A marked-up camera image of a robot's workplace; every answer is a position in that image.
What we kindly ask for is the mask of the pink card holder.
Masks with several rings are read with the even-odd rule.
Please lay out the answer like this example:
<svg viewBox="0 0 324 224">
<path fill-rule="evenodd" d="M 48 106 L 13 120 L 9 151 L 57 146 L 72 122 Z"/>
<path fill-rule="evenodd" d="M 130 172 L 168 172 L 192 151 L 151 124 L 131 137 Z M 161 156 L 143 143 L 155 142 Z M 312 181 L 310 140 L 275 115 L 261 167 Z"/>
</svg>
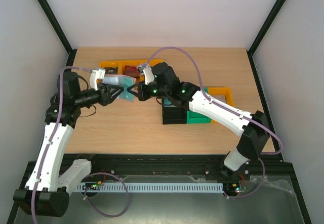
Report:
<svg viewBox="0 0 324 224">
<path fill-rule="evenodd" d="M 124 91 L 117 97 L 117 99 L 126 100 L 129 102 L 134 101 L 134 95 L 127 91 L 127 88 L 134 85 L 136 79 L 126 75 L 106 75 L 102 80 L 103 84 L 120 86 Z"/>
</svg>

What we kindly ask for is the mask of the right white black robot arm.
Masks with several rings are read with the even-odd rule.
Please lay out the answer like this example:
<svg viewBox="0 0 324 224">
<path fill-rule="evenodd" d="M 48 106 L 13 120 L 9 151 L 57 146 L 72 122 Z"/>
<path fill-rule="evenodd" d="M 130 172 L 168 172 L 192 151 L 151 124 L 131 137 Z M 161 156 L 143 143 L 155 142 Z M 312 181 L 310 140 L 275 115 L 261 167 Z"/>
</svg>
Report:
<svg viewBox="0 0 324 224">
<path fill-rule="evenodd" d="M 204 115 L 239 137 L 237 146 L 220 165 L 220 173 L 224 178 L 234 178 L 244 164 L 260 157 L 270 138 L 264 113 L 239 110 L 213 98 L 199 86 L 180 81 L 173 68 L 165 62 L 153 67 L 140 65 L 137 69 L 145 79 L 128 87 L 127 91 L 139 101 L 153 97 L 168 99 L 175 107 Z"/>
</svg>

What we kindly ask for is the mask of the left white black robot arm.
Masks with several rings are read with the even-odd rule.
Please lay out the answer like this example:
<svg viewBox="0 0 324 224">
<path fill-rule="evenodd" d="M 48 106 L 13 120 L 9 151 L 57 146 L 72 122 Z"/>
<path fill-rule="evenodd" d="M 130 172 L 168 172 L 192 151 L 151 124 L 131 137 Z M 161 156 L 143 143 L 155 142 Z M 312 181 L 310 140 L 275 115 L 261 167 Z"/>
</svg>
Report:
<svg viewBox="0 0 324 224">
<path fill-rule="evenodd" d="M 13 200 L 27 214 L 62 217 L 70 195 L 91 172 L 91 162 L 77 159 L 63 173 L 60 167 L 65 148 L 81 115 L 82 108 L 96 104 L 107 106 L 123 91 L 119 85 L 100 84 L 104 77 L 91 73 L 85 90 L 80 88 L 76 72 L 65 71 L 57 79 L 58 91 L 46 111 L 45 133 L 34 169 L 23 189 L 15 191 Z"/>
</svg>

